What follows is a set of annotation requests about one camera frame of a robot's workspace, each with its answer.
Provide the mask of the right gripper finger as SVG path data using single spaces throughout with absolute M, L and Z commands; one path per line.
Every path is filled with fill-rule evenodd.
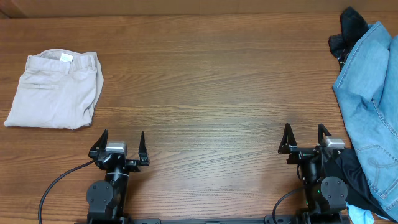
M 326 146 L 327 140 L 331 136 L 330 132 L 324 126 L 324 124 L 318 125 L 318 143 L 320 146 Z
M 295 140 L 290 123 L 286 123 L 279 148 L 286 149 L 289 147 L 297 147 L 297 142 Z

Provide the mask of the light blue denim jeans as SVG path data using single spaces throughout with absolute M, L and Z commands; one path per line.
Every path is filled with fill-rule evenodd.
M 397 38 L 370 25 L 333 90 L 373 197 L 397 219 Z

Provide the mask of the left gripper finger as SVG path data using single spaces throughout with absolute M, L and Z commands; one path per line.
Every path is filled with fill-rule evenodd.
M 146 148 L 145 136 L 143 131 L 141 132 L 138 154 L 140 159 L 147 159 L 147 148 Z
M 94 145 L 90 148 L 90 151 L 102 151 L 105 149 L 108 142 L 108 130 L 105 129 L 101 135 L 101 137 L 94 143 Z

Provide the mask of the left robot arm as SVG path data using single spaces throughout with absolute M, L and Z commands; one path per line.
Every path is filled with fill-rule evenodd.
M 91 147 L 88 157 L 105 171 L 105 178 L 91 184 L 86 192 L 88 223 L 134 222 L 124 212 L 124 206 L 130 173 L 139 172 L 141 166 L 150 164 L 144 133 L 141 133 L 138 155 L 138 159 L 128 159 L 127 144 L 124 141 L 108 141 L 108 130 L 104 130 Z

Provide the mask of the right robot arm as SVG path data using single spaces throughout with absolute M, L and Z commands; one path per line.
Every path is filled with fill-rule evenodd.
M 300 191 L 305 194 L 307 208 L 297 210 L 295 215 L 286 218 L 287 223 L 349 223 L 349 218 L 341 215 L 346 208 L 348 187 L 339 177 L 326 174 L 326 163 L 336 159 L 344 149 L 343 140 L 334 138 L 323 124 L 318 125 L 318 144 L 315 147 L 298 147 L 291 125 L 285 124 L 278 153 L 288 155 L 286 162 L 297 166 L 302 186 L 277 201 L 272 210 L 274 223 L 279 222 L 275 214 L 278 205 Z

